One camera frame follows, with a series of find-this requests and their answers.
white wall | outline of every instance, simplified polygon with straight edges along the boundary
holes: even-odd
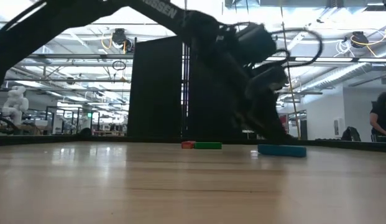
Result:
[[[48,95],[37,95],[34,92],[27,92],[25,95],[29,99],[29,108],[45,111],[47,106],[57,106],[57,100]],[[0,111],[7,100],[7,93],[0,92]]]
[[[52,127],[52,134],[56,133],[56,128],[62,128],[63,120],[59,116],[55,116],[55,119],[53,120],[53,127]]]
[[[344,110],[346,127],[355,127],[361,141],[371,142],[371,129],[369,113],[372,109],[371,101],[376,101],[383,88],[348,88],[343,89]]]
[[[288,124],[288,131],[289,134],[292,135],[293,137],[298,137],[298,126],[292,127],[291,124]]]
[[[333,139],[334,120],[344,118],[343,86],[339,85],[333,90],[323,90],[322,95],[308,95],[296,105],[296,110],[307,110],[308,140]],[[293,105],[286,104],[279,109],[280,113],[293,113]]]

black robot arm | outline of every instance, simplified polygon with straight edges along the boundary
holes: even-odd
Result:
[[[40,7],[23,21],[31,10]],[[198,11],[183,10],[169,0],[41,0],[0,30],[0,87],[6,71],[64,30],[90,24],[129,6],[174,32],[189,45],[213,75],[233,93],[236,117],[269,140],[283,142],[288,135],[278,118],[275,90],[287,82],[282,65],[287,50],[277,50],[263,25],[236,26],[218,22]],[[321,55],[319,51],[308,65]],[[285,52],[285,60],[254,68],[269,56]]]

table surface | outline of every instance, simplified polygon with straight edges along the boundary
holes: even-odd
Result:
[[[0,223],[386,224],[386,153],[69,142],[0,147]]]

black partition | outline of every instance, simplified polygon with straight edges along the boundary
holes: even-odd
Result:
[[[180,138],[182,42],[138,42],[132,69],[127,136]]]
[[[192,139],[242,139],[234,120],[231,93],[211,70],[190,55],[187,135]]]

pole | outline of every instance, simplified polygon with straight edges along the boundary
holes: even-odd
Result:
[[[70,134],[73,134],[73,125],[74,125],[74,111],[71,112],[71,133]]]
[[[98,111],[98,131],[100,131],[100,112]]]
[[[49,106],[46,106],[46,111],[45,111],[45,120],[48,120],[48,112],[49,112]]]
[[[62,134],[63,134],[63,130],[64,130],[64,120],[62,120]]]
[[[54,128],[53,125],[55,124],[55,117],[56,117],[56,113],[52,113],[52,122],[51,122],[52,132],[51,132],[51,135],[53,134],[53,128]]]
[[[90,112],[91,113],[91,131],[92,131],[92,122],[93,122],[93,111]]]
[[[76,116],[76,128],[75,128],[75,134],[78,134],[78,125],[80,123],[80,108],[78,108],[77,116]]]

